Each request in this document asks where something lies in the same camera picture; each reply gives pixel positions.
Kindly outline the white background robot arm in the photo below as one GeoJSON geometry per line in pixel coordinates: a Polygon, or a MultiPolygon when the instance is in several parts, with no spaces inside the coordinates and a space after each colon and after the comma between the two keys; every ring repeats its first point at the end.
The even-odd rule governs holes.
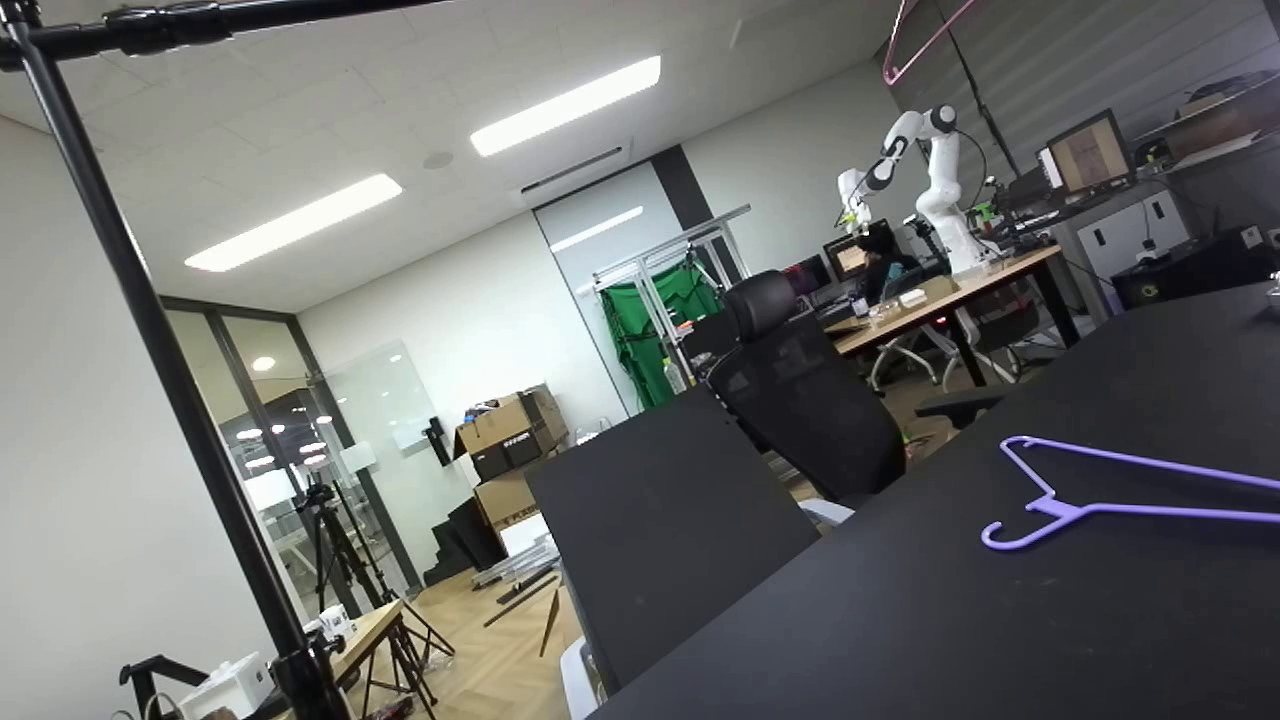
{"type": "Polygon", "coordinates": [[[897,170],[914,147],[924,154],[924,183],[914,201],[916,215],[935,232],[953,277],[979,274],[989,251],[959,212],[959,129],[953,106],[899,114],[879,141],[879,158],[869,170],[846,170],[835,177],[841,224],[872,224],[869,198],[897,179],[897,170]]]}

